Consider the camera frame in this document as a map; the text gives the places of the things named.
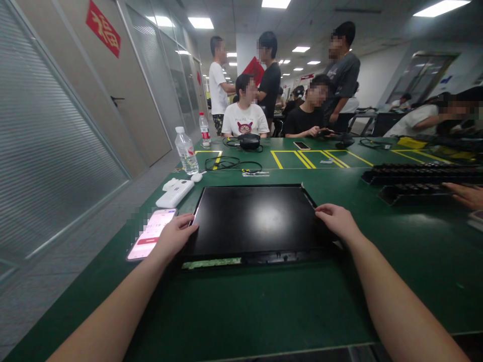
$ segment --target red decoration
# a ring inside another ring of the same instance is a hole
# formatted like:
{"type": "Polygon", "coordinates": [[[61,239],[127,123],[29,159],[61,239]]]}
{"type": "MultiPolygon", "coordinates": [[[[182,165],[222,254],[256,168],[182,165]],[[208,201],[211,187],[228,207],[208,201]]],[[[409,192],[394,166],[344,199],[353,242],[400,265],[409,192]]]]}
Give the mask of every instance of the red decoration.
{"type": "Polygon", "coordinates": [[[257,57],[253,57],[251,62],[243,71],[243,74],[253,75],[253,78],[255,80],[255,85],[257,87],[260,85],[260,82],[262,81],[263,73],[265,73],[265,71],[263,70],[263,67],[260,64],[260,62],[258,62],[257,57]]]}
{"type": "Polygon", "coordinates": [[[121,37],[92,0],[89,3],[86,24],[94,33],[96,33],[109,50],[119,58],[121,37]]]}

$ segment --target smartphone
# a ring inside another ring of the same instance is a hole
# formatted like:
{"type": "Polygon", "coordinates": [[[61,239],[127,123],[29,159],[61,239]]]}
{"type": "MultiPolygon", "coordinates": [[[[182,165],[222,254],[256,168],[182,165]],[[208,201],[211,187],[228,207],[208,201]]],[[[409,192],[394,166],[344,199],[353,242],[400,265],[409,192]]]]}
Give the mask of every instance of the smartphone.
{"type": "Polygon", "coordinates": [[[298,147],[298,149],[301,149],[301,150],[309,150],[309,149],[310,149],[310,147],[309,147],[309,146],[307,146],[307,145],[306,145],[305,143],[303,143],[303,142],[294,142],[293,144],[294,144],[295,146],[297,146],[297,147],[298,147]]]}
{"type": "Polygon", "coordinates": [[[175,215],[176,209],[156,210],[147,222],[146,228],[129,251],[129,254],[127,254],[127,260],[136,261],[147,257],[156,246],[157,240],[165,225],[175,215]]]}

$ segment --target gray t-shirt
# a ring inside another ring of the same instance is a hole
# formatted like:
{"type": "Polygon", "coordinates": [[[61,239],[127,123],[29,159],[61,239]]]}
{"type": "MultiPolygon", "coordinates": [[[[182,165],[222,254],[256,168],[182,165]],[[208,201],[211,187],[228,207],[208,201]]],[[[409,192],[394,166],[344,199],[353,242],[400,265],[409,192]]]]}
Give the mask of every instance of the gray t-shirt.
{"type": "Polygon", "coordinates": [[[329,122],[331,114],[337,107],[341,98],[351,98],[356,88],[357,77],[361,61],[353,53],[349,52],[338,62],[331,63],[324,71],[334,85],[335,93],[329,92],[326,101],[322,105],[324,109],[325,124],[329,122]]]}

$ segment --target plastic bottle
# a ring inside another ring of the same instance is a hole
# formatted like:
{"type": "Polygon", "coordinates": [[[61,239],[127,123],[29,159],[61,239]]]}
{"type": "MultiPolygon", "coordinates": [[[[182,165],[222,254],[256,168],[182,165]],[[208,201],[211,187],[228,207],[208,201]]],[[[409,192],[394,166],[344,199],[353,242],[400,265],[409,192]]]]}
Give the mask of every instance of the plastic bottle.
{"type": "Polygon", "coordinates": [[[209,147],[211,144],[210,130],[208,128],[208,121],[203,112],[200,112],[200,128],[201,136],[203,136],[203,147],[209,147]]]}
{"type": "Polygon", "coordinates": [[[198,173],[198,161],[196,160],[195,150],[193,149],[193,142],[191,138],[185,133],[184,127],[176,127],[175,145],[180,155],[181,163],[188,175],[198,173]]]}

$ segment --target white power bank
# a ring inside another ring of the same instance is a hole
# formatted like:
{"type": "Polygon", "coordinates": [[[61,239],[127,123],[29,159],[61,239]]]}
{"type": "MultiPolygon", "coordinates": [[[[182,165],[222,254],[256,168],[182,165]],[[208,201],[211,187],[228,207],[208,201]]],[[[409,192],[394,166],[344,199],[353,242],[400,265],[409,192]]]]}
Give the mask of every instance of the white power bank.
{"type": "Polygon", "coordinates": [[[166,193],[156,201],[156,206],[162,209],[175,208],[195,183],[190,180],[178,180],[166,193]]]}

